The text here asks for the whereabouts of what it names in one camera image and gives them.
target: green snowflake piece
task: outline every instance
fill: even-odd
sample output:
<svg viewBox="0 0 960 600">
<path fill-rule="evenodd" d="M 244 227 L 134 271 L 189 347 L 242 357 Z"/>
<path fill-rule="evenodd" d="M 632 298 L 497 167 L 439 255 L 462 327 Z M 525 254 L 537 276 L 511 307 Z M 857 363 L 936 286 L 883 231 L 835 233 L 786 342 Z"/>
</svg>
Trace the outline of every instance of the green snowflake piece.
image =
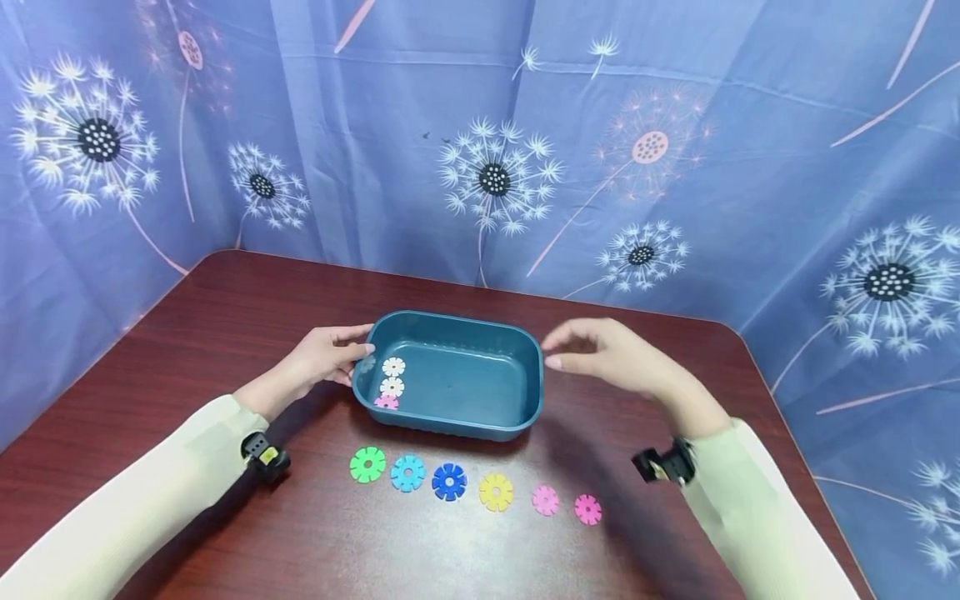
<svg viewBox="0 0 960 600">
<path fill-rule="evenodd" d="M 376 481 L 386 468 L 387 455 L 375 445 L 360 448 L 350 459 L 350 477 L 357 483 Z"/>
</svg>

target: black wrist strap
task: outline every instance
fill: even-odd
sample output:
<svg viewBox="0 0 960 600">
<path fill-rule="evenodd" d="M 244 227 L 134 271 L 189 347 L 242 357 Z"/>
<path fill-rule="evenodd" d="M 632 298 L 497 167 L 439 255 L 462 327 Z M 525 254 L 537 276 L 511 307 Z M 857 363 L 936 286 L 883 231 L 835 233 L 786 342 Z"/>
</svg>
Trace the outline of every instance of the black wrist strap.
<svg viewBox="0 0 960 600">
<path fill-rule="evenodd" d="M 290 468 L 290 455 L 278 445 L 271 444 L 261 431 L 251 433 L 240 444 L 240 455 L 252 464 L 257 475 L 268 484 L 274 483 Z"/>
<path fill-rule="evenodd" d="M 693 481 L 696 465 L 690 453 L 690 443 L 682 438 L 674 438 L 670 449 L 660 454 L 654 448 L 638 452 L 631 459 L 643 481 L 675 481 L 684 486 Z"/>
</svg>

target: light green sleeve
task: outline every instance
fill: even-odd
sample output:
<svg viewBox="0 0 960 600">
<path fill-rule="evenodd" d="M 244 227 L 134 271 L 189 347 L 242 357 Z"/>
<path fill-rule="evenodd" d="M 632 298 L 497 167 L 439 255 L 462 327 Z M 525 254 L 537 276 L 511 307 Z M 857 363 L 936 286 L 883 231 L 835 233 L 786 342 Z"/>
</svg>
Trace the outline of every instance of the light green sleeve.
<svg viewBox="0 0 960 600">
<path fill-rule="evenodd" d="M 858 597 L 746 423 L 690 442 L 684 498 L 748 600 Z"/>
<path fill-rule="evenodd" d="M 0 578 L 0 598 L 105 600 L 247 468 L 267 422 L 221 396 L 84 500 Z"/>
</svg>

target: blue plastic tray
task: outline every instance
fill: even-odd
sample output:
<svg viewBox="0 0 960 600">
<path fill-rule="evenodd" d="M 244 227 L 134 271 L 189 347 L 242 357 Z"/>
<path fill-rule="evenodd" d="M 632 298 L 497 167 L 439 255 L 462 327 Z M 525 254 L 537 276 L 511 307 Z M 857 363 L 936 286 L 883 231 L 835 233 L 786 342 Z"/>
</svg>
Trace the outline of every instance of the blue plastic tray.
<svg viewBox="0 0 960 600">
<path fill-rule="evenodd" d="M 517 327 L 403 310 L 367 341 L 376 351 L 354 369 L 353 393 L 384 424 L 507 442 L 543 409 L 540 345 Z M 373 406 L 394 356 L 406 366 L 395 411 Z"/>
</svg>

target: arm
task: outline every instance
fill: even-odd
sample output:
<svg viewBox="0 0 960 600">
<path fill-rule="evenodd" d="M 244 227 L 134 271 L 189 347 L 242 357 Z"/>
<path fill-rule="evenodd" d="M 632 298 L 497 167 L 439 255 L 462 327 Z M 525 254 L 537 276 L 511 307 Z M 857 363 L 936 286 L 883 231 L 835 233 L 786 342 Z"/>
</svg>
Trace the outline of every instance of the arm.
<svg viewBox="0 0 960 600">
<path fill-rule="evenodd" d="M 699 382 L 663 407 L 697 469 L 684 498 L 749 599 L 857 598 L 753 430 Z"/>
<path fill-rule="evenodd" d="M 0 598 L 112 598 L 157 550 L 246 470 L 240 444 L 318 381 L 349 384 L 369 345 L 337 347 L 369 330 L 314 329 L 276 367 L 194 413 L 170 437 L 108 481 L 0 578 Z"/>
<path fill-rule="evenodd" d="M 546 366 L 588 374 L 656 402 L 696 463 L 684 498 L 750 600 L 855 600 L 850 580 L 746 423 L 690 372 L 623 324 L 577 319 L 543 341 Z"/>
</svg>

